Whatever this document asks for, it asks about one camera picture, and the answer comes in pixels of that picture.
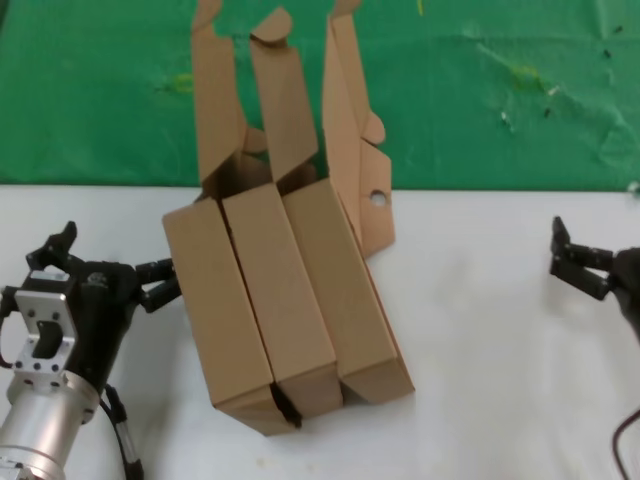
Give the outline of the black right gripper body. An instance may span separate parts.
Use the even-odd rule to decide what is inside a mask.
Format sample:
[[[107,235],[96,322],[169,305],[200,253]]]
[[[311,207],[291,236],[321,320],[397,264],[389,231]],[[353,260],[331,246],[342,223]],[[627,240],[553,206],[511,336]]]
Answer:
[[[611,289],[622,316],[630,324],[636,338],[639,338],[639,249],[619,251],[610,271]]]

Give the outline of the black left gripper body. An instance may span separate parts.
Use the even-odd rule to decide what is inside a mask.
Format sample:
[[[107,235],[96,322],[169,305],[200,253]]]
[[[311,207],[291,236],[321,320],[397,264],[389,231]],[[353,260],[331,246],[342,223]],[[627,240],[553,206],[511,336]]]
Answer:
[[[29,372],[68,372],[97,393],[107,385],[139,305],[130,265],[76,259],[69,273],[29,273]]]

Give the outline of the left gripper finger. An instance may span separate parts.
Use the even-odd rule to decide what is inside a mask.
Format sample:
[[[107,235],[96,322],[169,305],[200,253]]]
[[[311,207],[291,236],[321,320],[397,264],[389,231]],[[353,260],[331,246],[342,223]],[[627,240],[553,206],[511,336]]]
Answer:
[[[68,221],[60,233],[50,235],[43,246],[26,256],[29,268],[44,271],[47,267],[53,266],[69,273],[76,263],[76,258],[70,254],[76,237],[76,223]]]
[[[182,295],[171,258],[139,264],[135,267],[139,305],[154,313]]]

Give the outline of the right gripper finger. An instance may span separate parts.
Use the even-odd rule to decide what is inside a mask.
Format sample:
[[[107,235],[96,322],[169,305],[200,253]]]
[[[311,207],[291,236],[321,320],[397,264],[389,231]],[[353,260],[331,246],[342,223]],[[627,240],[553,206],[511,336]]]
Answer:
[[[555,216],[552,221],[551,254],[552,276],[599,301],[610,292],[608,278],[597,275],[594,270],[609,273],[614,253],[572,243],[559,216]]]

